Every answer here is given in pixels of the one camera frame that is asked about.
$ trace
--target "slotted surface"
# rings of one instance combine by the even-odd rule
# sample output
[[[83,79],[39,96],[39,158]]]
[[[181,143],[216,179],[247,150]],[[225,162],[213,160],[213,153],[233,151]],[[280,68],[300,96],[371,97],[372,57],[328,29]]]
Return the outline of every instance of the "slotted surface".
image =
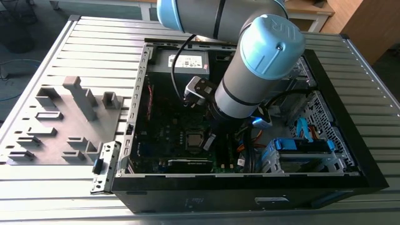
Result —
[[[27,90],[3,125],[1,132],[13,134],[21,127],[24,110],[37,105],[32,99],[40,85],[55,87],[60,94],[64,76],[81,76],[83,87],[91,87],[93,95],[104,90],[123,96],[123,107],[131,104],[136,77],[136,59],[140,57],[143,38],[185,39],[189,35],[163,28],[156,22],[83,17],[77,24],[68,22],[60,43],[27,87]],[[91,166],[7,166],[0,165],[0,221],[69,220],[145,220],[155,218],[213,218],[207,224],[396,224],[393,213],[400,209],[400,117],[397,103],[368,70],[348,41],[337,35],[305,33],[307,47],[316,51],[340,98],[351,113],[379,167],[387,176],[389,188],[360,195],[315,211],[235,212],[168,215],[133,215],[113,195],[89,195]],[[127,110],[121,110],[117,134],[124,131]]]

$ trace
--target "label sticker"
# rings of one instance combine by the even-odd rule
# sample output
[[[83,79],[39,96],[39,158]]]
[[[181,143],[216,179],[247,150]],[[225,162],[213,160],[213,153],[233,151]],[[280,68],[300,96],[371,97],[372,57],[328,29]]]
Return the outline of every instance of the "label sticker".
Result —
[[[168,67],[172,67],[175,55],[168,57]],[[203,60],[199,55],[180,55],[176,60],[176,68],[203,68]]]
[[[244,160],[241,158],[237,159],[237,165],[244,166]]]

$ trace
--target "blue cable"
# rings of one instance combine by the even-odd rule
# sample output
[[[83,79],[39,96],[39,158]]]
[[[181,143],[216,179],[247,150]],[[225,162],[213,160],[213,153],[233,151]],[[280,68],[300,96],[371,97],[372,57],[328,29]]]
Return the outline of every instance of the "blue cable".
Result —
[[[23,94],[23,93],[20,93],[20,94],[17,94],[16,96],[9,97],[9,98],[7,98],[7,99],[0,99],[0,102],[8,101],[8,100],[11,100],[11,99],[13,99],[13,98],[17,98],[21,94]]]
[[[300,117],[297,119],[297,127],[296,127],[296,135],[297,135],[297,137],[300,136],[301,130],[303,130],[303,134],[304,134],[304,137],[308,140],[308,142],[313,142],[313,139],[312,139],[311,134],[308,132],[308,124],[307,124],[307,120],[305,120],[304,117]]]

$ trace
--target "floor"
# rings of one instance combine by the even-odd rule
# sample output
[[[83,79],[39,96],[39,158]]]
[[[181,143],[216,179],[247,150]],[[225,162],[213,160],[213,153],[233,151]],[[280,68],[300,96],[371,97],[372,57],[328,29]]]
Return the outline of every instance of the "floor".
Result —
[[[36,0],[35,3],[33,9],[39,22],[28,27],[36,43],[35,50],[25,54],[12,54],[0,45],[0,62],[13,59],[43,60],[69,15],[141,19],[137,7],[60,2],[60,10],[55,11],[48,1]],[[157,19],[155,9],[151,10],[151,18],[152,20]],[[35,62],[15,62],[5,66],[11,75],[7,82],[0,81],[0,121],[5,120],[17,101],[17,98],[8,101],[1,101],[1,99],[16,96],[23,92],[37,66],[39,64]],[[400,99],[400,89],[397,88],[400,83],[400,57],[393,57],[388,52],[373,65],[373,69],[395,97]]]

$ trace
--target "black cable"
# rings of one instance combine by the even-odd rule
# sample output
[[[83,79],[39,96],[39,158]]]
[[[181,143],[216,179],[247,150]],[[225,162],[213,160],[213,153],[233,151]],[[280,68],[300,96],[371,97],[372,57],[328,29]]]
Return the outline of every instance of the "black cable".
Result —
[[[175,88],[175,92],[177,95],[177,98],[183,101],[183,97],[180,96],[180,91],[177,90],[177,86],[176,86],[176,81],[175,81],[175,66],[176,66],[176,61],[177,58],[180,56],[181,51],[184,50],[185,46],[188,45],[188,43],[191,42],[191,40],[196,37],[196,35],[193,34],[192,36],[189,36],[188,40],[183,43],[180,49],[177,50],[177,53],[175,55],[173,61],[172,61],[172,68],[171,68],[171,80],[172,80],[172,85]]]
[[[264,110],[268,110],[269,107],[276,103],[276,101],[281,98],[285,97],[291,94],[311,94],[316,89],[292,89],[288,91],[284,91],[283,93],[277,94],[276,96],[272,97],[272,99],[269,99],[269,101],[267,102],[267,104],[264,105]]]
[[[17,95],[15,95],[15,96],[12,96],[12,97],[8,97],[8,98],[5,98],[5,99],[0,99],[0,102],[8,101],[8,100],[11,100],[11,99],[13,99],[13,98],[17,98],[21,94],[23,94],[23,93],[20,93],[20,94],[17,94]]]
[[[236,133],[236,137],[239,137],[241,134],[243,134],[243,132],[247,130],[249,128],[249,126],[245,126],[237,133]]]
[[[17,62],[17,61],[31,61],[31,62],[41,63],[41,61],[39,61],[39,60],[20,59],[20,60],[9,60],[7,62],[0,62],[0,66],[8,64],[11,62]],[[1,71],[0,71],[0,80],[3,80],[3,81],[8,81],[9,80],[9,78],[3,77]]]
[[[244,169],[245,173],[253,173],[255,172],[255,162],[256,162],[256,153],[255,148],[252,146],[251,141],[251,129],[245,129],[243,134],[243,145],[244,145],[244,151],[245,151],[245,161],[244,161]]]

